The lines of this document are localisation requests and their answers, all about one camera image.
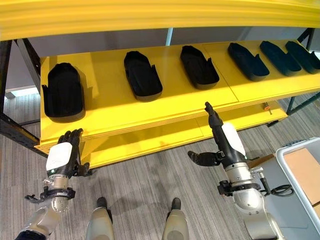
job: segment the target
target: black metal post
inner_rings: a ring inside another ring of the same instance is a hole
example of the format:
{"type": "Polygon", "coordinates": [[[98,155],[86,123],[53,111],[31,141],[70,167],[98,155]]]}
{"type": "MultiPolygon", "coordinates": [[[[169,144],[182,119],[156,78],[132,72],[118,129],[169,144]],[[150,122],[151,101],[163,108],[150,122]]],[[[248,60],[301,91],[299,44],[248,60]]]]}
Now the black metal post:
{"type": "Polygon", "coordinates": [[[29,70],[31,78],[34,82],[35,87],[38,89],[40,93],[41,83],[40,83],[40,57],[38,56],[37,52],[29,42],[27,38],[23,39],[16,39],[14,40],[17,44],[18,48],[20,49],[21,55],[23,60],[26,64],[26,67],[29,70]]]}
{"type": "Polygon", "coordinates": [[[291,97],[291,99],[290,99],[288,108],[287,108],[287,110],[286,110],[286,114],[287,114],[287,115],[290,115],[289,113],[290,113],[290,111],[291,111],[291,109],[292,109],[292,105],[294,104],[295,98],[296,98],[296,97],[293,96],[293,97],[291,97]]]}
{"type": "Polygon", "coordinates": [[[34,136],[31,132],[21,127],[18,123],[13,121],[10,117],[1,113],[1,127],[0,132],[2,135],[11,139],[12,141],[30,149],[31,151],[40,154],[41,156],[48,157],[47,154],[35,148],[35,145],[40,144],[39,138],[34,136]]]}
{"type": "Polygon", "coordinates": [[[18,123],[4,114],[5,91],[7,83],[7,73],[10,58],[12,41],[0,42],[0,88],[1,88],[1,104],[0,104],[0,134],[8,137],[14,142],[30,149],[31,151],[48,157],[47,154],[36,149],[34,146],[40,144],[39,138],[21,127],[18,123]]]}
{"type": "Polygon", "coordinates": [[[299,43],[302,43],[309,35],[310,35],[310,31],[314,29],[314,28],[307,28],[306,30],[304,30],[304,32],[297,38],[299,43]]]}
{"type": "Polygon", "coordinates": [[[315,34],[315,29],[314,28],[311,28],[310,32],[309,32],[309,37],[308,37],[308,41],[306,43],[306,46],[305,48],[309,51],[310,50],[310,45],[311,45],[311,42],[312,42],[312,39],[314,37],[314,34],[315,34]]]}
{"type": "Polygon", "coordinates": [[[0,113],[4,112],[7,73],[8,73],[11,45],[12,45],[11,40],[0,42],[0,89],[1,89],[0,113]]]}
{"type": "Polygon", "coordinates": [[[286,114],[287,115],[291,115],[291,114],[294,114],[296,111],[304,108],[305,106],[313,103],[315,100],[319,99],[320,98],[320,92],[318,92],[316,95],[310,97],[308,100],[304,101],[303,103],[301,103],[300,105],[296,106],[294,109],[289,109],[286,111],[286,114]]]}

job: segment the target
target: robot forearm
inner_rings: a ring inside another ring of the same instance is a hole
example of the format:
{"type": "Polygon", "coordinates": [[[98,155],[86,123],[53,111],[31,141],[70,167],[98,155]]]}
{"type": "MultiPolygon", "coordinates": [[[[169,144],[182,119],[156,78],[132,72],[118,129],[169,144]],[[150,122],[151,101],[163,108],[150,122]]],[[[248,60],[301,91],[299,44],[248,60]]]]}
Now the robot forearm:
{"type": "Polygon", "coordinates": [[[266,212],[260,185],[253,181],[252,174],[259,174],[264,191],[270,194],[262,167],[249,169],[245,149],[235,128],[230,123],[224,124],[208,102],[205,103],[205,110],[209,114],[209,126],[219,151],[200,154],[189,151],[189,157],[200,166],[223,165],[228,180],[220,182],[219,193],[233,196],[252,240],[284,240],[276,221],[266,212]]]}

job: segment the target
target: robot leg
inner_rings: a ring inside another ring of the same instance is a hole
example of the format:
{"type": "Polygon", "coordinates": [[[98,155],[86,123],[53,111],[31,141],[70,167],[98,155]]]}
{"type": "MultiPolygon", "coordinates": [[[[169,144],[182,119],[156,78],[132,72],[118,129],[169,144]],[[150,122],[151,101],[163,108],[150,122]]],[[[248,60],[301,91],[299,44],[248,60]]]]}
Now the robot leg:
{"type": "Polygon", "coordinates": [[[162,240],[189,240],[186,216],[181,211],[181,200],[174,198],[171,212],[166,219],[162,240]]]}
{"type": "Polygon", "coordinates": [[[100,197],[96,205],[86,230],[85,240],[115,240],[112,215],[107,209],[106,199],[100,197]]]}

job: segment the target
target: shelving unit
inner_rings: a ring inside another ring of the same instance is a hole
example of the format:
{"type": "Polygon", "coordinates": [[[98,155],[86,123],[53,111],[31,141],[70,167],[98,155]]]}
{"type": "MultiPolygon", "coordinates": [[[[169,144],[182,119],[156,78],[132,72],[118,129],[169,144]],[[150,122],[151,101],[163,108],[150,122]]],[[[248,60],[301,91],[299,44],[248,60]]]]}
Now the shelving unit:
{"type": "MultiPolygon", "coordinates": [[[[272,41],[284,49],[287,40],[272,41]]],[[[240,44],[260,53],[270,71],[266,79],[249,81],[228,55],[229,42],[193,44],[211,57],[219,74],[218,84],[195,89],[180,60],[182,45],[121,49],[50,56],[42,59],[41,84],[57,63],[77,68],[84,88],[86,115],[71,123],[56,123],[44,113],[41,99],[41,140],[45,153],[67,130],[83,128],[82,161],[92,168],[212,137],[204,103],[209,101],[224,121],[237,129],[282,120],[287,115],[274,101],[320,90],[320,74],[301,70],[287,77],[261,54],[260,41],[240,44]],[[160,98],[140,102],[134,98],[125,75],[123,60],[129,51],[139,51],[155,64],[163,85],[160,98]],[[262,104],[269,102],[272,114],[262,104]]]]}
{"type": "MultiPolygon", "coordinates": [[[[312,38],[312,28],[320,27],[319,16],[318,0],[3,0],[0,2],[0,40],[5,41],[1,42],[4,53],[10,53],[10,40],[17,39],[39,90],[40,84],[47,83],[48,72],[56,63],[69,62],[75,66],[84,86],[86,115],[76,122],[54,123],[45,116],[41,102],[41,139],[3,113],[1,134],[47,157],[46,153],[60,135],[83,128],[82,160],[90,162],[91,167],[99,167],[211,137],[203,110],[205,101],[237,129],[281,120],[287,115],[275,100],[319,91],[319,74],[302,70],[296,76],[282,76],[261,54],[271,74],[261,82],[251,82],[228,56],[228,42],[193,44],[206,58],[212,57],[220,76],[213,89],[197,90],[182,68],[181,46],[141,48],[138,51],[156,65],[164,89],[159,99],[145,103],[133,97],[125,77],[123,59],[126,52],[133,49],[58,55],[45,57],[40,62],[26,38],[137,29],[287,26],[308,28],[298,38],[302,42],[307,36],[309,40],[312,38]],[[272,115],[263,111],[263,102],[269,103],[272,115]]],[[[286,41],[272,42],[284,49],[286,41]]],[[[240,44],[253,54],[260,53],[259,41],[240,44]]],[[[3,93],[9,56],[3,54],[5,64],[0,66],[3,93]]],[[[291,110],[294,98],[291,100],[288,114],[301,108],[291,110]]]]}

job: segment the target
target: black clamp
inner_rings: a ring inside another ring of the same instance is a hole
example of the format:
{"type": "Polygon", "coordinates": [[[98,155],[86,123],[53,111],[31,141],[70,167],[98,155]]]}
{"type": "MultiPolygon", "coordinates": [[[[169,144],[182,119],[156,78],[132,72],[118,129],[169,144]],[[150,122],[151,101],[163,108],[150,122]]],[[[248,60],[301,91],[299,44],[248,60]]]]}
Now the black clamp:
{"type": "Polygon", "coordinates": [[[246,183],[246,184],[242,184],[239,186],[231,186],[231,183],[228,182],[227,180],[223,180],[221,182],[219,182],[219,186],[218,187],[218,191],[219,194],[222,196],[232,196],[233,192],[235,191],[240,191],[240,190],[245,190],[245,189],[261,189],[260,185],[257,183],[246,183]]]}
{"type": "Polygon", "coordinates": [[[35,195],[27,195],[24,198],[30,201],[33,204],[39,204],[44,202],[45,200],[52,199],[55,197],[63,197],[68,200],[73,199],[76,195],[76,191],[74,191],[71,187],[65,188],[54,188],[49,190],[48,186],[43,187],[43,192],[40,194],[40,199],[35,198],[35,195]]]}

